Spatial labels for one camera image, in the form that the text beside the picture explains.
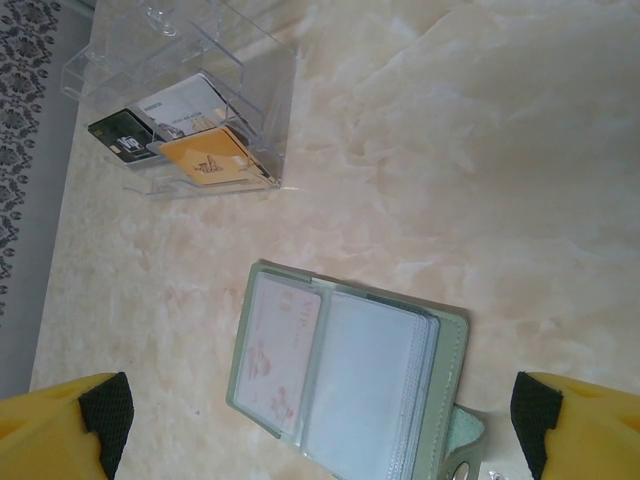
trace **marble surface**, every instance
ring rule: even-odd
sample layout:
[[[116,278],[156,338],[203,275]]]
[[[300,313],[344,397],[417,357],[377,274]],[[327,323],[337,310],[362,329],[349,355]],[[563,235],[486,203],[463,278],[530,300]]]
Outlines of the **marble surface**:
[[[225,406],[257,259],[472,312],[482,478],[518,370],[640,393],[640,3],[238,6],[296,39],[284,188],[152,203],[77,126],[32,387],[129,376],[119,479],[328,479]]]

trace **yellow card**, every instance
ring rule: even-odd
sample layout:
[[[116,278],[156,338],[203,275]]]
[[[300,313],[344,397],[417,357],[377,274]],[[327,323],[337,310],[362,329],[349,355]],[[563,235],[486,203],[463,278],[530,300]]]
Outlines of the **yellow card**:
[[[228,127],[180,138],[159,148],[199,185],[242,180],[269,183],[253,155]]]

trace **white card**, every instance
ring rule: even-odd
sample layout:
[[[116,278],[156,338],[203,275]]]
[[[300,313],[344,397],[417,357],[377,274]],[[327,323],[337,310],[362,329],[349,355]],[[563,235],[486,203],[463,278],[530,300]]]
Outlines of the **white card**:
[[[417,437],[411,439],[415,425],[411,419],[420,397],[423,365],[431,376],[437,324],[422,315],[336,292],[325,328],[302,449],[339,478],[393,478],[390,472],[406,452],[410,458],[415,455]],[[428,378],[422,379],[423,388]],[[424,398],[417,408],[420,414]]]
[[[235,402],[293,435],[321,298],[277,278],[257,275]]]
[[[174,140],[220,126],[235,114],[202,73],[136,103],[145,115]]]

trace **clear acrylic card holder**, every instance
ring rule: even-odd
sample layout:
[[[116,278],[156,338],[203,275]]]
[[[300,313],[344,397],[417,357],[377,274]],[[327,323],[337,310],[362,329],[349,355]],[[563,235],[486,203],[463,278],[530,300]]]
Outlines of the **clear acrylic card holder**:
[[[145,0],[65,65],[62,91],[95,111],[96,119],[127,109],[151,129],[146,147],[152,158],[126,164],[105,149],[107,161],[127,170],[125,189],[150,198],[215,195],[280,186],[294,70],[292,48],[227,5]],[[223,102],[213,123],[196,131],[227,129],[247,158],[233,178],[212,184],[194,180],[163,153],[176,137],[140,107],[194,76],[206,79],[212,98]]]

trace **gray carpet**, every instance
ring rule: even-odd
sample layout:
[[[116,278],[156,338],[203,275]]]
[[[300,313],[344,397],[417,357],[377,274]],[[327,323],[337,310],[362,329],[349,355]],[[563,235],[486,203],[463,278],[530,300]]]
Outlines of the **gray carpet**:
[[[60,72],[90,29],[55,1],[0,4],[0,398],[29,389],[77,112]]]

